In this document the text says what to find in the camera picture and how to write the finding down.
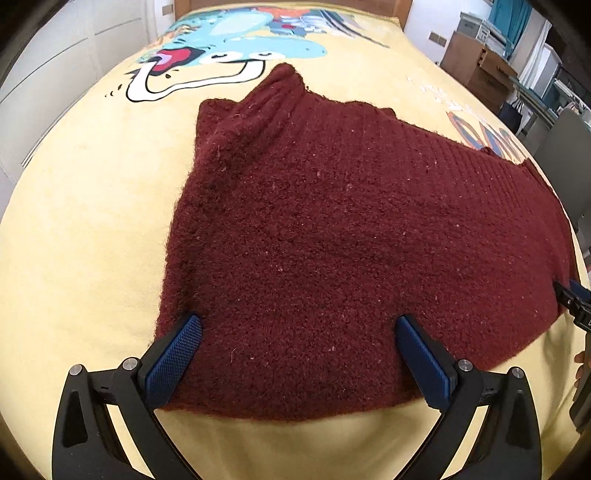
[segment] chair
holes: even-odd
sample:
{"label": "chair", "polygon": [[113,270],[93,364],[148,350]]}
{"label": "chair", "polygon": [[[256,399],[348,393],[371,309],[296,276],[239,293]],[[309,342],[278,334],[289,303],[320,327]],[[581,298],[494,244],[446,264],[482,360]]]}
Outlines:
{"label": "chair", "polygon": [[554,187],[575,229],[591,207],[591,131],[565,109],[534,158]]}

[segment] maroon sweater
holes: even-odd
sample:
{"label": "maroon sweater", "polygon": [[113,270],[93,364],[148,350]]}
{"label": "maroon sweater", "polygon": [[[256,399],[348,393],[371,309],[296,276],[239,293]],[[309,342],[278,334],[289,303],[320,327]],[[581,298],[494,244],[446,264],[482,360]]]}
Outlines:
{"label": "maroon sweater", "polygon": [[569,223],[516,166],[340,103],[277,66],[242,102],[208,100],[170,229],[157,336],[204,337],[169,408],[305,420],[418,396],[392,326],[412,313],[489,369],[556,320],[577,277]]}

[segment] bolt head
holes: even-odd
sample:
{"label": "bolt head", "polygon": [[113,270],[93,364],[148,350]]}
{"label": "bolt head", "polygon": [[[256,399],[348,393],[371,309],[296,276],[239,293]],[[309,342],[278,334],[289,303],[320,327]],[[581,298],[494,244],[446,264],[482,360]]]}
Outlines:
{"label": "bolt head", "polygon": [[138,359],[134,358],[134,357],[127,358],[123,362],[123,368],[125,370],[133,370],[137,366],[138,366]]}
{"label": "bolt head", "polygon": [[82,365],[80,364],[72,365],[70,368],[70,375],[78,375],[80,372],[82,372]]}
{"label": "bolt head", "polygon": [[470,362],[469,360],[460,360],[457,363],[457,366],[460,368],[460,370],[462,370],[463,372],[470,372],[472,371],[472,369],[474,368],[474,365],[472,365],[472,362]]}
{"label": "bolt head", "polygon": [[519,367],[512,368],[511,373],[513,374],[514,377],[517,377],[517,378],[523,378],[525,376],[525,372]]}

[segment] wall socket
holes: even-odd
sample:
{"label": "wall socket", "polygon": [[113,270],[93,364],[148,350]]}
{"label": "wall socket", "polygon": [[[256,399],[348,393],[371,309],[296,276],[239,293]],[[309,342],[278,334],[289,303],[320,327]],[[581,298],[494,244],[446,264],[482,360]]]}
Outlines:
{"label": "wall socket", "polygon": [[172,15],[174,13],[174,5],[164,5],[162,7],[162,16]]}
{"label": "wall socket", "polygon": [[429,35],[429,40],[435,42],[438,45],[441,45],[442,47],[445,47],[445,45],[447,45],[447,39],[442,37],[441,35],[437,35],[435,32],[431,32],[431,34]]}

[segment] blue gripper pad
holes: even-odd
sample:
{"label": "blue gripper pad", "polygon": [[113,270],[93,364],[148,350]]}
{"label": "blue gripper pad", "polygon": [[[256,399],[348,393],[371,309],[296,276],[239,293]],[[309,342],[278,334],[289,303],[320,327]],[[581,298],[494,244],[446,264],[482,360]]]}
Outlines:
{"label": "blue gripper pad", "polygon": [[400,317],[396,322],[396,345],[425,397],[427,405],[436,410],[447,410],[455,388],[454,382],[437,362],[406,316]]}
{"label": "blue gripper pad", "polygon": [[591,291],[587,290],[577,281],[570,280],[570,291],[573,292],[585,303],[589,303],[589,301],[591,300]]}
{"label": "blue gripper pad", "polygon": [[145,405],[151,410],[166,405],[201,344],[203,326],[197,315],[168,344],[145,380]]}

